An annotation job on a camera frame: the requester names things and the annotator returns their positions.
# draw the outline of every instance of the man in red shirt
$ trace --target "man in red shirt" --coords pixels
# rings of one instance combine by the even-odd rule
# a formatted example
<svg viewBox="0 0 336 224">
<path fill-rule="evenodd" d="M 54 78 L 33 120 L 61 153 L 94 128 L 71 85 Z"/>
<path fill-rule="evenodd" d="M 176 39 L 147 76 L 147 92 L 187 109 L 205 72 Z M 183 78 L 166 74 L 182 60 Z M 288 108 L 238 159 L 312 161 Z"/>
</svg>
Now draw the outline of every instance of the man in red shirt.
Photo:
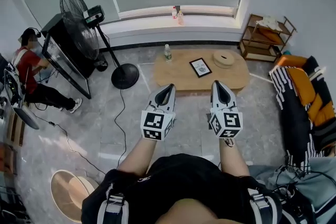
<svg viewBox="0 0 336 224">
<path fill-rule="evenodd" d="M 21 38 L 21 48 L 16 51 L 15 57 L 17 57 L 20 51 L 26 50 L 17 64 L 20 82 L 26 85 L 25 100 L 28 103 L 42 103 L 55 106 L 59 109 L 65 108 L 70 113 L 74 113 L 82 104 L 81 98 L 76 100 L 66 98 L 56 89 L 37 83 L 34 79 L 34 75 L 36 75 L 42 68 L 47 68 L 49 66 L 48 60 L 39 58 L 31 51 L 31 49 L 37 45 L 35 31 L 31 28 L 27 28 L 23 32 Z"/>
</svg>

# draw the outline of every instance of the standing fan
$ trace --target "standing fan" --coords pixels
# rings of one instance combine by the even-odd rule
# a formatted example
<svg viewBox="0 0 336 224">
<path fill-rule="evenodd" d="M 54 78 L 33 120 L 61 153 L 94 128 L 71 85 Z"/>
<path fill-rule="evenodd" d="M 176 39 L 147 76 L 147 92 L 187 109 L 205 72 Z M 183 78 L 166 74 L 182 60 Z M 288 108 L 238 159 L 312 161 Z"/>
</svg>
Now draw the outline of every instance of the standing fan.
<svg viewBox="0 0 336 224">
<path fill-rule="evenodd" d="M 119 64 L 99 26 L 99 23 L 104 20 L 104 11 L 101 6 L 88 9 L 83 0 L 60 0 L 60 9 L 65 28 L 83 55 L 92 60 L 98 56 L 99 44 L 96 28 L 117 65 L 111 77 L 113 85 L 118 89 L 132 87 L 139 78 L 139 71 L 135 65 L 130 63 Z"/>
</svg>

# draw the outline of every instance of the red shirt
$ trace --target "red shirt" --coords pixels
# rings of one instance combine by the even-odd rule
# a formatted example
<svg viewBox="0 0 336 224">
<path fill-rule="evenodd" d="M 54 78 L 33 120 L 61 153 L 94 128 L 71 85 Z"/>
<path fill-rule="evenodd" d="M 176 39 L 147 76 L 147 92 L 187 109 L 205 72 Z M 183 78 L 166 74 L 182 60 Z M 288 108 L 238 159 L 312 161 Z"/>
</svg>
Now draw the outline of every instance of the red shirt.
<svg viewBox="0 0 336 224">
<path fill-rule="evenodd" d="M 16 55 L 19 53 L 19 51 L 25 49 L 24 47 L 19 48 L 16 51 Z M 19 64 L 17 65 L 17 70 L 19 71 L 19 78 L 21 83 L 26 82 L 26 91 L 27 93 L 32 93 L 37 88 L 37 82 L 34 79 L 33 75 L 33 66 L 36 66 L 38 62 L 41 60 L 34 52 L 28 50 L 23 54 L 21 57 L 21 60 Z"/>
</svg>

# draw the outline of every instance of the plastic bottle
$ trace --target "plastic bottle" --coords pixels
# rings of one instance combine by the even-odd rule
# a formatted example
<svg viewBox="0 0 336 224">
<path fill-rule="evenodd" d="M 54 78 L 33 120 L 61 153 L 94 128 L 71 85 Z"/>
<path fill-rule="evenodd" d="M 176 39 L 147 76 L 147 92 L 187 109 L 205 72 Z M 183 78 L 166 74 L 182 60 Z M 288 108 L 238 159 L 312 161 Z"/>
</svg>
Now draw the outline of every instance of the plastic bottle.
<svg viewBox="0 0 336 224">
<path fill-rule="evenodd" d="M 166 62 L 170 62 L 172 60 L 172 53 L 170 52 L 168 44 L 164 45 L 164 57 L 166 58 Z"/>
<path fill-rule="evenodd" d="M 173 19 L 177 18 L 177 10 L 175 6 L 173 7 L 173 10 L 172 10 L 172 16 L 173 16 Z"/>
<path fill-rule="evenodd" d="M 179 25 L 184 25 L 184 22 L 183 22 L 183 13 L 182 13 L 181 10 L 179 11 L 179 14 L 177 15 L 177 22 L 178 22 Z"/>
</svg>

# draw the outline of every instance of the sneaker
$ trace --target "sneaker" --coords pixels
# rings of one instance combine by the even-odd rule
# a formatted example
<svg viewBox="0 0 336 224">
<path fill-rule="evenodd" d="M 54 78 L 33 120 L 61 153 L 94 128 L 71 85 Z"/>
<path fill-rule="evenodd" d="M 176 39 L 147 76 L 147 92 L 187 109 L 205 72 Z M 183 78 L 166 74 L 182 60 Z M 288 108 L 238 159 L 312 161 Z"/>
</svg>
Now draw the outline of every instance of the sneaker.
<svg viewBox="0 0 336 224">
<path fill-rule="evenodd" d="M 75 104 L 74 108 L 71 109 L 71 110 L 69 110 L 69 112 L 70 112 L 71 114 L 73 114 L 73 113 L 80 107 L 80 105 L 82 104 L 82 101 L 83 101 L 82 98 L 77 98 L 77 99 L 75 100 L 76 104 Z"/>
</svg>

